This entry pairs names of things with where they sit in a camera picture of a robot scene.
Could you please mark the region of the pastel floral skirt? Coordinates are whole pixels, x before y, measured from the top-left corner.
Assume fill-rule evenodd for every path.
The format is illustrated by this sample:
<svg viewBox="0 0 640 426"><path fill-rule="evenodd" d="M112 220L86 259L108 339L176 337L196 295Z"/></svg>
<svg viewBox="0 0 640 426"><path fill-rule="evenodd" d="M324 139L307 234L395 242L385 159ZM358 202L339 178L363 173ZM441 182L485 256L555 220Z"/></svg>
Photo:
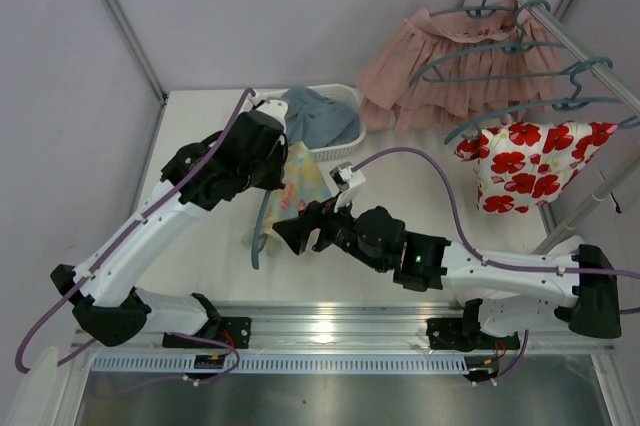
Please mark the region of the pastel floral skirt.
<svg viewBox="0 0 640 426"><path fill-rule="evenodd" d="M289 146L283 184L283 189L271 191L270 212L264 226L265 232L273 241L274 254L271 257L275 257L283 246L283 241L272 228L273 224L295 218L312 201L322 202L331 197L318 164L302 142ZM241 240L247 248L251 246L254 226Z"/></svg>

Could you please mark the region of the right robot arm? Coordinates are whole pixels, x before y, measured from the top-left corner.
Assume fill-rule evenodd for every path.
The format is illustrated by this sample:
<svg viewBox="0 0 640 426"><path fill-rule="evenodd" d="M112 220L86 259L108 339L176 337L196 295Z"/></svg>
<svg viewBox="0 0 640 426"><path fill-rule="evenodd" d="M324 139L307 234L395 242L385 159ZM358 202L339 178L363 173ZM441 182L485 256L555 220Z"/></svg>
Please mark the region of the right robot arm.
<svg viewBox="0 0 640 426"><path fill-rule="evenodd" d="M407 230L378 206L355 217L348 206L309 204L274 231L292 252L335 246L376 272L390 272L403 288L448 290L469 318L468 334L500 338L557 319L581 336L622 334L617 279L600 248L526 255L471 253L463 244Z"/></svg>

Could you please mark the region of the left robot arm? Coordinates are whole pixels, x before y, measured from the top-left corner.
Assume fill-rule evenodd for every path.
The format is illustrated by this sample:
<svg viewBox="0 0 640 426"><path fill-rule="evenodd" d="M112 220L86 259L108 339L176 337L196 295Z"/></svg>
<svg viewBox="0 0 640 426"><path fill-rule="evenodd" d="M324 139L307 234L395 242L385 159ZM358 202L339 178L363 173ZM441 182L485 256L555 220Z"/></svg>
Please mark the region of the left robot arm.
<svg viewBox="0 0 640 426"><path fill-rule="evenodd" d="M229 128L181 147L111 244L75 267L54 269L51 279L82 330L106 347L139 333L162 333L168 347L217 336L221 317L204 295L151 293L136 283L174 239L220 202L249 188L283 188L285 116L283 102L265 102L240 113Z"/></svg>

